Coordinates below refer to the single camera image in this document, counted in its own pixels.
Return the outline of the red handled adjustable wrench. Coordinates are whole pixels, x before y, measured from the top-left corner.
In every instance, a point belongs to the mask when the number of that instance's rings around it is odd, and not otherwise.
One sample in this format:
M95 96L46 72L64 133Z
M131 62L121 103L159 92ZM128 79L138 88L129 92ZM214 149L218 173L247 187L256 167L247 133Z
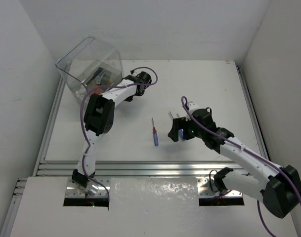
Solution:
M103 75L98 75L95 80L94 80L94 88L95 94L102 94L105 91L108 90L108 88L106 87L107 85L109 85L109 79L108 77L103 74Z

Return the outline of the black handled adjustable wrench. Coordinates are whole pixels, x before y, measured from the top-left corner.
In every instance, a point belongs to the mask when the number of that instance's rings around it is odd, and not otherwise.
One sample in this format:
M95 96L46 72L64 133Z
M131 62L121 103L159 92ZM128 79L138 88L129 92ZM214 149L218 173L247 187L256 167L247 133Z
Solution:
M105 75L105 69L102 67L99 67L94 73L93 75L90 77L90 79L87 82L87 85L93 83L95 85L100 85L102 78Z

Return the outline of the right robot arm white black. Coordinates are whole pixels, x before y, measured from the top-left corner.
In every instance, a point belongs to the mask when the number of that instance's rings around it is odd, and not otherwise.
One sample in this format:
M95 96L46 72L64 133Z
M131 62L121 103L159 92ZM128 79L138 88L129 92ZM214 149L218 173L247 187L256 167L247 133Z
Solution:
M262 202L278 218L284 218L301 203L301 179L294 167L272 163L245 147L232 132L216 125L210 108L197 109L190 104L190 109L187 116L173 119L168 137L177 142L182 130L184 140L201 139L209 149L231 159L248 173L242 175L230 167L221 169L211 185L217 192L237 190Z

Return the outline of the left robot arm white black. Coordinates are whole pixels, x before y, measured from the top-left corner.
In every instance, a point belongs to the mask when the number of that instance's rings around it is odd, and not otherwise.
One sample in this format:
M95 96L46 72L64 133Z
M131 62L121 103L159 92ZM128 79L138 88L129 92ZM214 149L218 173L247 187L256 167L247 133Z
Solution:
M73 170L72 181L84 189L89 188L90 182L97 183L94 180L96 157L93 147L100 135L111 130L115 108L123 101L132 101L134 96L142 96L153 85L147 72L142 71L136 76L133 73L132 70L117 85L99 85L89 90L81 103L81 129L87 147Z

